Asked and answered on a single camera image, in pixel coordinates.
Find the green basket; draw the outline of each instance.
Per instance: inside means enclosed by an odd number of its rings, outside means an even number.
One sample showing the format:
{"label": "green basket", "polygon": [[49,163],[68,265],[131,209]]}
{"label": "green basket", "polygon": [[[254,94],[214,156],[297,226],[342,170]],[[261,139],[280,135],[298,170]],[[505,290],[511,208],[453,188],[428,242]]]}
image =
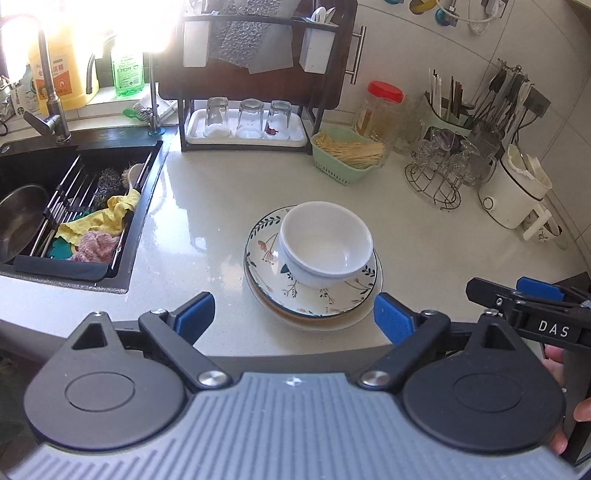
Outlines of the green basket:
{"label": "green basket", "polygon": [[[345,127],[327,127],[323,128],[322,131],[326,132],[330,138],[337,142],[369,143],[369,140]],[[342,183],[343,185],[348,185],[351,182],[357,181],[360,178],[365,177],[367,173],[373,168],[377,168],[377,166],[375,166],[360,170],[358,168],[349,167],[347,164],[341,162],[337,158],[334,158],[332,155],[316,146],[314,140],[316,139],[316,137],[318,137],[318,135],[320,135],[320,132],[318,132],[316,135],[312,135],[312,137],[310,138],[310,141],[312,142],[312,154],[314,155],[314,164],[328,176],[333,177],[339,183]]]}

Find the yellow cloth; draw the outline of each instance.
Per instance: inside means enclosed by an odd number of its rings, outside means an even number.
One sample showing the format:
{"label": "yellow cloth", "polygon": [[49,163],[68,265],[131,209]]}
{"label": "yellow cloth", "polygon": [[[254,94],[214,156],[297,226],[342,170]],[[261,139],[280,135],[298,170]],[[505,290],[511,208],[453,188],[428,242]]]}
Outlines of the yellow cloth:
{"label": "yellow cloth", "polygon": [[91,213],[73,222],[62,223],[57,228],[56,237],[79,246],[82,235],[90,231],[106,232],[118,236],[123,231],[123,217],[127,210],[135,211],[140,193],[131,189],[127,195],[115,195],[107,201],[108,208]]}

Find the drinking glass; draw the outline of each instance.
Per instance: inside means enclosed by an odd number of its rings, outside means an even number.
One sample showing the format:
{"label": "drinking glass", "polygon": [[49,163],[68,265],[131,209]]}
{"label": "drinking glass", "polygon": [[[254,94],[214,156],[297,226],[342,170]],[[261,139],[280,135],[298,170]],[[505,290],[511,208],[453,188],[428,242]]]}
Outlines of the drinking glass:
{"label": "drinking glass", "polygon": [[267,116],[264,137],[269,140],[287,140],[290,137],[290,116],[291,103],[273,100]]}
{"label": "drinking glass", "polygon": [[228,125],[228,99],[211,97],[207,100],[207,117],[203,135],[208,138],[224,138],[231,134]]}
{"label": "drinking glass", "polygon": [[265,104],[256,98],[247,98],[240,102],[236,136],[239,138],[260,138]]}

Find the floral plate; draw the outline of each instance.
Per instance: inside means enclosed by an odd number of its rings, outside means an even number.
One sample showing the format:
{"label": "floral plate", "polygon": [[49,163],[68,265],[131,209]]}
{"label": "floral plate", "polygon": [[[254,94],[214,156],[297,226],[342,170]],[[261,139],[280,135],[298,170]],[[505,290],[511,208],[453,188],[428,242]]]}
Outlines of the floral plate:
{"label": "floral plate", "polygon": [[276,306],[274,303],[271,303],[256,286],[252,276],[249,273],[249,270],[246,267],[244,277],[246,278],[246,282],[248,283],[248,286],[250,287],[251,292],[258,303],[260,303],[266,310],[271,312],[282,323],[285,323],[286,325],[289,325],[293,328],[297,328],[298,330],[305,330],[306,332],[334,332],[336,330],[343,330],[356,325],[357,323],[371,316],[370,314],[374,309],[375,297],[377,297],[382,291],[382,284],[384,281],[384,277],[382,275],[382,265],[379,262],[379,257],[377,257],[377,259],[378,268],[376,269],[375,274],[375,287],[365,302],[363,302],[357,309],[350,310],[347,313],[337,315],[336,317],[324,318],[321,322],[319,322],[316,318],[306,318],[293,315],[292,313],[286,312],[285,310]]}
{"label": "floral plate", "polygon": [[302,285],[291,275],[278,247],[281,221],[291,208],[265,215],[251,230],[244,263],[259,291],[281,310],[308,319],[335,317],[361,305],[374,289],[375,252],[356,278],[321,290]]}

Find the white countertop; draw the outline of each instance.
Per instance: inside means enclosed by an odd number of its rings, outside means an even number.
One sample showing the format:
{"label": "white countertop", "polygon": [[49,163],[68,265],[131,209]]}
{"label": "white countertop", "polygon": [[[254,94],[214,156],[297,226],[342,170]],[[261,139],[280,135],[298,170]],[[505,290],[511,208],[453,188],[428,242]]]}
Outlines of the white countertop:
{"label": "white countertop", "polygon": [[327,200],[354,211],[371,230],[384,291],[414,310],[433,308],[476,321],[466,282],[483,277],[514,286],[523,275],[554,282],[585,270],[578,250],[525,242],[498,225],[476,191],[462,188],[457,210],[421,200],[393,155],[381,170],[342,186],[304,154],[181,153],[173,141],[145,221],[127,294],[99,293],[0,276],[0,319],[61,337],[93,310],[136,319],[174,310],[206,290],[216,318],[196,347],[209,356],[324,353],[388,343],[371,316],[346,330],[308,333],[284,325],[249,291],[242,268],[252,225],[281,206]]}

